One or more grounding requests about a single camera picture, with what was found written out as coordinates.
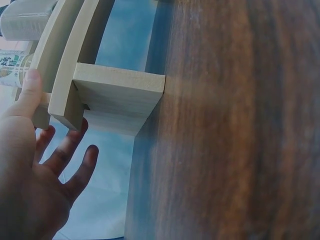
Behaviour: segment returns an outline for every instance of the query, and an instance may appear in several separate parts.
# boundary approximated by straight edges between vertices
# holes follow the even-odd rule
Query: wooden board
[[[30,68],[40,72],[45,93],[52,92],[61,57],[83,3],[84,0],[59,0],[37,44]],[[30,52],[35,44],[30,45]],[[15,99],[20,93],[21,90],[16,91]],[[33,116],[34,125],[46,129],[49,121],[47,107],[39,106]]]
[[[159,102],[166,77],[114,67],[77,63],[74,83],[90,124],[136,136]]]
[[[85,0],[74,23],[58,68],[48,112],[69,129],[80,130],[83,118],[83,105],[77,92],[72,89],[73,75],[83,46],[97,44],[96,30],[101,32],[99,21],[110,16],[114,0]]]

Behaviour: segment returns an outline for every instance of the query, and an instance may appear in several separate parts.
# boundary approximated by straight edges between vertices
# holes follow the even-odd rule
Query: bottle
[[[7,41],[38,41],[58,0],[16,0],[0,17],[0,28]]]
[[[22,88],[34,54],[0,50],[0,85]]]

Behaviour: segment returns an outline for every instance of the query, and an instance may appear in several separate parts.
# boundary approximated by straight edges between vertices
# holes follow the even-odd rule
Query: wooden table
[[[176,0],[171,26],[125,239],[319,239],[320,1]]]

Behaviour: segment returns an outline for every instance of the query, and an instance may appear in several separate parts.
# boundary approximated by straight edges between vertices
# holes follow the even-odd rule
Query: wooden slat
[[[61,57],[83,3],[84,0],[59,0],[40,41],[29,45],[31,53],[37,45],[30,68],[40,72],[45,93],[52,92]],[[15,99],[18,99],[20,93],[21,90],[18,89]],[[49,121],[48,106],[39,106],[33,116],[33,124],[38,128],[46,129]]]
[[[98,19],[107,23],[114,2],[114,0],[84,1],[62,55],[48,112],[70,129],[81,129],[84,111],[77,92],[72,94],[73,97],[69,95],[72,91],[72,80],[77,61],[80,57],[85,59],[88,56],[89,60],[94,58],[93,55],[96,53],[89,54],[87,47],[90,43],[97,44],[95,33],[99,35],[101,29],[105,28],[105,26],[98,24]]]
[[[129,116],[119,119],[115,114],[86,110],[84,117],[88,120],[90,127],[98,131],[136,136],[141,129],[141,121]]]

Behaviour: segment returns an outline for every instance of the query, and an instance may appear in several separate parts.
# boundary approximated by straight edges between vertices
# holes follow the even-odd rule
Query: wooden frame
[[[47,128],[53,116],[79,131],[85,116],[90,125],[136,136],[161,99],[164,75],[94,65],[114,3],[58,1],[31,64],[45,92],[36,127]]]
[[[40,72],[45,93],[52,92],[60,59],[83,3],[84,0],[59,0],[40,41],[29,46],[29,53],[34,53],[30,68]],[[21,90],[16,91],[16,100],[20,93]],[[37,128],[46,129],[49,126],[50,115],[47,107],[44,107],[47,105],[40,105],[33,116],[33,124]]]

